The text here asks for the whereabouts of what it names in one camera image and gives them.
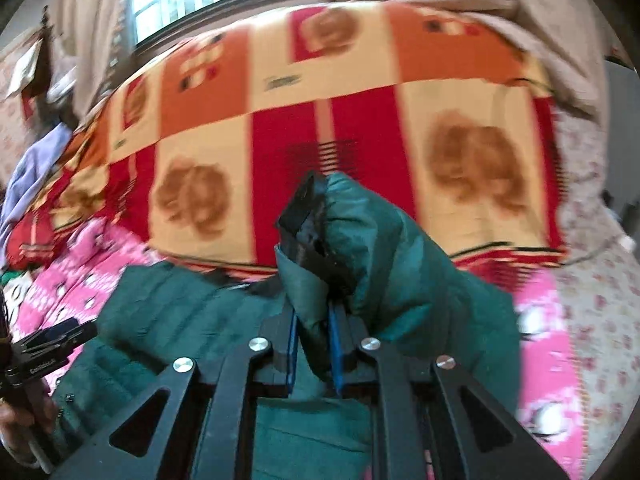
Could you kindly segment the person's left hand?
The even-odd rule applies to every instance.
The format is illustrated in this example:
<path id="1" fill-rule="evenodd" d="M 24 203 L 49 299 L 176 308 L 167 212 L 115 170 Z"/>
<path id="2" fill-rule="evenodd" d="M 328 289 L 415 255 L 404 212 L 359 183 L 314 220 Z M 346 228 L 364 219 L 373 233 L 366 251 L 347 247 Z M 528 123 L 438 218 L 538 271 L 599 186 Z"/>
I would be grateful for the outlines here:
<path id="1" fill-rule="evenodd" d="M 32 454 L 24 437 L 23 429 L 38 424 L 47 434 L 50 434 L 54 429 L 56 416 L 58 416 L 58 406 L 47 394 L 42 401 L 42 413 L 36 416 L 26 408 L 20 408 L 2 400 L 1 443 L 6 452 L 21 466 L 39 468 L 35 455 Z"/>

